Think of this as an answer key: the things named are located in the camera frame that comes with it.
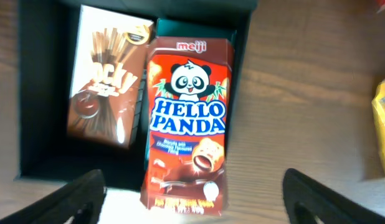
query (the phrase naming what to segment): panda arm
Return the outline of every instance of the panda arm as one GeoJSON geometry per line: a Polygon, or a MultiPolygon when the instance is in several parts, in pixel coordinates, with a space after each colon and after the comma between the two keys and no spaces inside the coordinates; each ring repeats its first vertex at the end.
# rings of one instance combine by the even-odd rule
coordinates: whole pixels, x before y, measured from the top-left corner
{"type": "Polygon", "coordinates": [[[173,88],[172,88],[172,84],[170,83],[165,83],[165,90],[172,93],[173,95],[175,96],[180,96],[181,94],[176,92],[173,88]]]}
{"type": "Polygon", "coordinates": [[[202,93],[198,93],[197,96],[198,96],[198,98],[201,98],[204,96],[208,96],[208,95],[212,94],[213,92],[215,92],[215,86],[214,85],[208,85],[206,87],[206,90],[203,91],[202,93]]]}

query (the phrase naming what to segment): cartoon panda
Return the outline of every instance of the cartoon panda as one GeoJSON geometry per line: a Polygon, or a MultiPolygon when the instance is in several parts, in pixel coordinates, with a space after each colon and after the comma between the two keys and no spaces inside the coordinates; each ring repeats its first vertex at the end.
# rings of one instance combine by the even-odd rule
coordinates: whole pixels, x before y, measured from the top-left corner
{"type": "Polygon", "coordinates": [[[188,60],[184,65],[174,64],[171,72],[171,82],[165,84],[165,89],[179,100],[195,102],[215,91],[215,86],[209,84],[212,70],[207,65],[199,66],[188,60]]]}

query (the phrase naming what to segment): chocolate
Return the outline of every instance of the chocolate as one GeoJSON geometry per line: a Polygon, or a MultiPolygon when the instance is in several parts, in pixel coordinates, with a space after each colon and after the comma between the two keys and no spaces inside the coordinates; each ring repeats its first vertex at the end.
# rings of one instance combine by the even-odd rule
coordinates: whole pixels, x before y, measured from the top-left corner
{"type": "Polygon", "coordinates": [[[158,37],[148,51],[149,161],[141,201],[179,213],[220,215],[227,95],[226,39],[158,37]]]}
{"type": "Polygon", "coordinates": [[[70,93],[70,135],[123,147],[134,141],[152,26],[152,21],[82,6],[70,93]]]}

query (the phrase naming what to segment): wooden table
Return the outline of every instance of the wooden table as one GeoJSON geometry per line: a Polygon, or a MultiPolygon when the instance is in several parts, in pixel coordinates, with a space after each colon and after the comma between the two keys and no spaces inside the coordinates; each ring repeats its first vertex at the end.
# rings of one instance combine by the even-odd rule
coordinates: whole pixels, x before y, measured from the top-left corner
{"type": "MultiPolygon", "coordinates": [[[[281,181],[289,167],[385,215],[370,104],[385,78],[385,12],[375,14],[375,7],[372,0],[261,1],[240,83],[224,216],[144,215],[138,194],[113,191],[105,217],[117,213],[125,223],[129,212],[170,223],[286,223],[281,181]]],[[[12,181],[18,147],[16,21],[15,1],[0,0],[0,218],[60,187],[12,181]]]]}

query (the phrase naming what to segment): open black box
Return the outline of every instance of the open black box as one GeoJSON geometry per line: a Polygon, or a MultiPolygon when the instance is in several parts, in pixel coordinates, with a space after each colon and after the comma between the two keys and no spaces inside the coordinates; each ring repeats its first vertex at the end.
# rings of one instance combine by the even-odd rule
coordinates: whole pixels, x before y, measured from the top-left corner
{"type": "Polygon", "coordinates": [[[143,102],[136,143],[129,151],[66,135],[81,4],[153,21],[168,18],[235,29],[226,123],[228,139],[250,15],[257,0],[20,0],[20,178],[70,181],[92,169],[101,169],[109,187],[140,191],[143,183],[148,127],[146,102],[143,102]]]}

